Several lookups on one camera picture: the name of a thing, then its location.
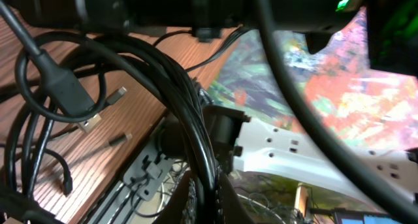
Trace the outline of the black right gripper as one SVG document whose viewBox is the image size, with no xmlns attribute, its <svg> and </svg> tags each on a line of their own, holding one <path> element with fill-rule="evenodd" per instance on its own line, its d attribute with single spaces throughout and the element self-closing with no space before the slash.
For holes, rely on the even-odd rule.
<svg viewBox="0 0 418 224">
<path fill-rule="evenodd" d="M 221 29 L 257 27 L 255 0 L 3 0 L 33 27 L 137 32 L 190 27 L 199 39 Z M 266 0 L 277 30 L 332 34 L 356 15 L 362 0 Z"/>
</svg>

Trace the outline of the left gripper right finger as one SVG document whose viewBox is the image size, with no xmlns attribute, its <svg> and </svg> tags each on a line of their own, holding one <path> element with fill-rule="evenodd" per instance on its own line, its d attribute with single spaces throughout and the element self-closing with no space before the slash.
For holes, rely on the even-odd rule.
<svg viewBox="0 0 418 224">
<path fill-rule="evenodd" d="M 254 224 L 225 173 L 218 177 L 219 209 L 224 224 Z"/>
</svg>

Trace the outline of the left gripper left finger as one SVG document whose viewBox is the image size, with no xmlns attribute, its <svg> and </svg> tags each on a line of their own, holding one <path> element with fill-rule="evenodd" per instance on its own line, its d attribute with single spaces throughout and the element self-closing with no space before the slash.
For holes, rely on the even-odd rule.
<svg viewBox="0 0 418 224">
<path fill-rule="evenodd" d="M 160 224 L 195 224 L 197 222 L 197 194 L 191 172 L 181 178 L 169 203 L 159 216 Z"/>
</svg>

